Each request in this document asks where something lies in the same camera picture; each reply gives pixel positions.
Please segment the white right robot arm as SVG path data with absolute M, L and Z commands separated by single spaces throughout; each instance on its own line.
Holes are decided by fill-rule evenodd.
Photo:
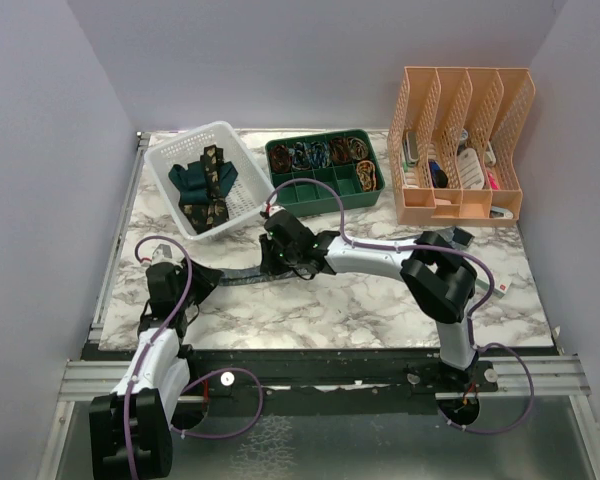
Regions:
M 461 391 L 476 376 L 469 304 L 475 295 L 475 269 L 444 238 L 425 231 L 414 240 L 347 241 L 337 231 L 312 232 L 282 209 L 265 216 L 261 270 L 278 274 L 367 274 L 402 281 L 420 310 L 435 321 L 439 342 L 439 378 Z

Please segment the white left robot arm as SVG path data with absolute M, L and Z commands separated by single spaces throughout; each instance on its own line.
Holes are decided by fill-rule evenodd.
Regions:
M 147 268 L 146 278 L 149 300 L 141 314 L 137 351 L 111 392 L 89 406 L 95 479 L 130 479 L 129 455 L 138 478 L 166 477 L 173 463 L 169 424 L 178 397 L 200 385 L 193 348 L 183 343 L 186 309 L 211 294 L 222 272 L 185 260 L 161 261 Z

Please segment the grey blue floral tie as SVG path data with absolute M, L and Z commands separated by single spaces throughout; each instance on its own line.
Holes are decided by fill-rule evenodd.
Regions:
M 263 273 L 258 266 L 244 269 L 222 269 L 221 272 L 218 285 L 223 287 L 268 283 L 296 277 L 291 271 L 281 274 Z

